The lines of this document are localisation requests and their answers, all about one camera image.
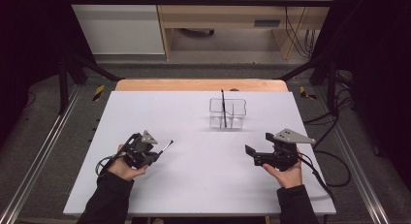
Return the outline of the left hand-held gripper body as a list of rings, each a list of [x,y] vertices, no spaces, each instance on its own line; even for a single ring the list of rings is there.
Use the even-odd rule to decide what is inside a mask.
[[[147,164],[148,157],[152,157],[153,146],[157,144],[157,141],[149,134],[147,130],[143,131],[143,134],[133,134],[130,139],[124,145],[125,161],[130,167],[140,169]]]

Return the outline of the silver ferrule makeup brush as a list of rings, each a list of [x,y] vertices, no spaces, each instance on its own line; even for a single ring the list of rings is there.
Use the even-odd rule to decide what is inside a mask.
[[[159,152],[158,155],[161,155],[170,145],[174,143],[174,140],[170,140]]]

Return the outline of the clear acrylic organizer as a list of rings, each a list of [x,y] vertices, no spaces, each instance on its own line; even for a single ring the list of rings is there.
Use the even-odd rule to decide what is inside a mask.
[[[246,117],[246,101],[243,99],[225,99],[227,128],[224,128],[221,98],[209,100],[209,127],[212,129],[240,130]]]

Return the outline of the black pen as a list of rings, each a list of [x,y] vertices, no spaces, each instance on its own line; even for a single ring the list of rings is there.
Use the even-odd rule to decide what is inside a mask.
[[[225,94],[224,94],[224,90],[223,90],[223,89],[220,89],[220,92],[221,92],[221,104],[222,104],[222,113],[223,113],[224,128],[227,128],[227,115],[226,115]]]

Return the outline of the person's left hand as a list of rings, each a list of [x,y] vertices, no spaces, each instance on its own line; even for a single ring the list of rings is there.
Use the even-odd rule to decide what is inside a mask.
[[[148,166],[144,165],[140,169],[133,169],[128,166],[123,158],[117,158],[109,166],[108,171],[120,178],[131,181],[137,176],[142,176],[145,174]]]

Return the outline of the person's right hand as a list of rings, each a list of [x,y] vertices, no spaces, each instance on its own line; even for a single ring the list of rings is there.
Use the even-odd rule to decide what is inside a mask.
[[[292,188],[302,185],[302,171],[300,162],[296,163],[284,172],[280,172],[269,164],[264,164],[263,168],[284,188]]]

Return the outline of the white table mat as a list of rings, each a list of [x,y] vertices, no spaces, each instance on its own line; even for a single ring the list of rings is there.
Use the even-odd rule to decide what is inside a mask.
[[[147,173],[137,178],[130,197],[134,216],[265,216],[280,211],[275,179],[254,165],[249,145],[270,152],[266,133],[305,129],[290,92],[225,92],[246,101],[240,130],[209,127],[211,92],[114,91],[64,211],[80,215],[96,189],[95,166],[115,154],[132,134],[147,130],[161,150]]]

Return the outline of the wooden table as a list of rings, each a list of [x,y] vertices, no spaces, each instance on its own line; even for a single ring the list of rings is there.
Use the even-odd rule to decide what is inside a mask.
[[[287,92],[283,80],[260,79],[138,79],[120,80],[115,91],[239,91]]]

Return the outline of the blue desk label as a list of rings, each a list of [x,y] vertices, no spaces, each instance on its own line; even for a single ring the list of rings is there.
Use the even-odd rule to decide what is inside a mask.
[[[281,23],[280,19],[256,19],[254,21],[255,27],[278,27]]]

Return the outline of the black curtain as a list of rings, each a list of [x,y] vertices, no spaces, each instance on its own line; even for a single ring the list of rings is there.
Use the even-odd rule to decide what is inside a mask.
[[[375,141],[411,190],[411,0],[338,0],[314,53],[332,50]]]
[[[0,145],[19,119],[30,86],[58,73],[64,48],[94,60],[71,5],[0,0]]]

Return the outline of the white cabinet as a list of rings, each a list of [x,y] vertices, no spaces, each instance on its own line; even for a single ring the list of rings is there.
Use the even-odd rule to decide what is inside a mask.
[[[73,5],[73,9],[93,54],[165,53],[156,6]]]

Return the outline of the light wooden desk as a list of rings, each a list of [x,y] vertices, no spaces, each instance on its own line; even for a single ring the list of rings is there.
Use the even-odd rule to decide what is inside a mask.
[[[300,49],[299,38],[304,30],[318,32],[329,12],[327,7],[263,7],[263,6],[166,6],[157,7],[163,43],[171,50],[172,32],[186,29],[253,29],[262,28],[272,32],[276,45],[284,59],[290,58],[295,49]],[[256,19],[280,19],[278,27],[255,27]]]

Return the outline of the aluminium floor rail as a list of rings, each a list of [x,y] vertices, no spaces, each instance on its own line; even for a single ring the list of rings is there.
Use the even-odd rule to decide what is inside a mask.
[[[332,107],[334,107],[334,111],[339,113],[344,107],[354,104],[351,96],[344,90],[332,94],[330,104],[328,103],[328,95],[323,88],[315,88],[315,92],[318,94],[318,99],[327,112],[331,112]],[[357,190],[362,197],[364,206],[367,209],[372,222],[374,224],[391,224],[365,170],[361,166],[358,157],[355,155],[346,135],[338,123],[338,116],[330,117],[330,121],[332,122],[330,131],[336,141],[336,146],[342,157],[342,162],[346,165],[347,171],[351,175],[351,180],[356,184]]]
[[[47,136],[36,153],[36,157],[27,169],[24,178],[19,184],[14,196],[8,202],[4,211],[0,214],[0,224],[14,224],[24,203],[26,202],[33,186],[38,179],[50,153],[52,152],[60,133],[62,132],[73,107],[78,100],[82,87],[75,85],[68,100],[67,107],[59,113],[53,121],[52,127],[47,132]]]

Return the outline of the black frame strut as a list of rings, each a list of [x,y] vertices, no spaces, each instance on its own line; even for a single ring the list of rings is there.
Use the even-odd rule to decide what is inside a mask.
[[[58,63],[60,114],[67,110],[69,106],[68,77],[71,77],[75,84],[85,84],[88,80],[88,76],[84,72],[84,68],[90,69],[103,78],[111,81],[121,80],[121,77],[106,71],[95,62],[87,60],[77,54],[64,54]]]
[[[309,78],[309,82],[312,85],[319,85],[324,79],[328,79],[327,108],[331,115],[337,116],[337,104],[335,101],[336,69],[331,56],[322,53],[300,65],[297,69],[279,77],[279,79],[288,81],[308,69],[313,69],[313,73]]]

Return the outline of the black frame crossbar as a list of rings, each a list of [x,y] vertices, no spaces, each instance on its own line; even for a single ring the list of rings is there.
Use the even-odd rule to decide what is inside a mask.
[[[72,5],[331,7],[334,0],[64,0]]]

